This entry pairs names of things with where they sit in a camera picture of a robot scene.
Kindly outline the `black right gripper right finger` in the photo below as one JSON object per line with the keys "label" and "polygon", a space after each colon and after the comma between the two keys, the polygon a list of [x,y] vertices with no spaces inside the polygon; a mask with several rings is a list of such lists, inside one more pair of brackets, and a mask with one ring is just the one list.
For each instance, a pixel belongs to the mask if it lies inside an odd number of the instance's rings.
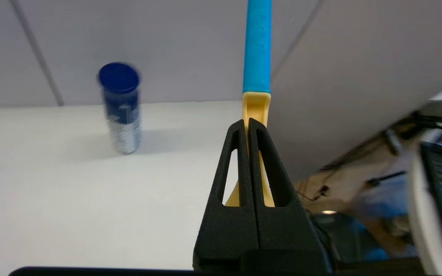
{"label": "black right gripper right finger", "polygon": [[259,248],[247,253],[247,270],[267,274],[332,274],[326,250],[296,195],[267,128],[251,118],[248,139]]}

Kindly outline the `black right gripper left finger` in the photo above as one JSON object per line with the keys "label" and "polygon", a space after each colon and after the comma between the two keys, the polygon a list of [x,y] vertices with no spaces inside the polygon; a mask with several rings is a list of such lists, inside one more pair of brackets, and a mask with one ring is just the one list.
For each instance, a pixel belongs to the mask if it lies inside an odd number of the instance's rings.
{"label": "black right gripper left finger", "polygon": [[[238,154],[239,206],[223,204],[231,153]],[[226,133],[213,184],[193,250],[193,269],[208,272],[243,271],[242,257],[257,250],[256,212],[244,121]]]}

